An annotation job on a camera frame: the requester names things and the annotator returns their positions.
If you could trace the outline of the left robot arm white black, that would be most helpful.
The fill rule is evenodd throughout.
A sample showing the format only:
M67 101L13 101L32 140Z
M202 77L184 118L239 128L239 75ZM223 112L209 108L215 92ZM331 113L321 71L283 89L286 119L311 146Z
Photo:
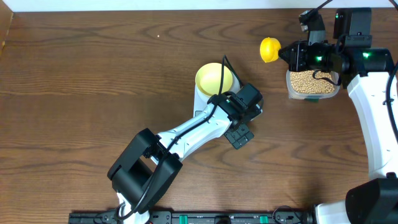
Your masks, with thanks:
M107 174L120 200L115 219L146 223L183 160L207 142L224 136L235 149L247 144L254 137L247 123L262 113L262 102L261 92L248 83L237 93L213 95L203 111L176 128L137 133Z

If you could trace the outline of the yellow plastic measuring scoop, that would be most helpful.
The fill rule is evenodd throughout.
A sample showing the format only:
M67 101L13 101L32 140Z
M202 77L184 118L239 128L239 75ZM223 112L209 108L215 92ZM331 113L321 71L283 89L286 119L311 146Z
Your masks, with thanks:
M260 55L265 63L276 61L279 58L280 42L271 37L262 40L260 45Z

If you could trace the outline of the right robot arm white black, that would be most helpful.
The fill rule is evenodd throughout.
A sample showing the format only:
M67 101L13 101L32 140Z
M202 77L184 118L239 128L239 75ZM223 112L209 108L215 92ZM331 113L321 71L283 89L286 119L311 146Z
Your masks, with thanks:
M335 44L325 39L318 9L299 16L307 40L279 50L291 72L335 72L358 114L368 155L369 180L344 200L321 203L305 223L397 222L397 64L389 50L372 46L371 9L340 8Z

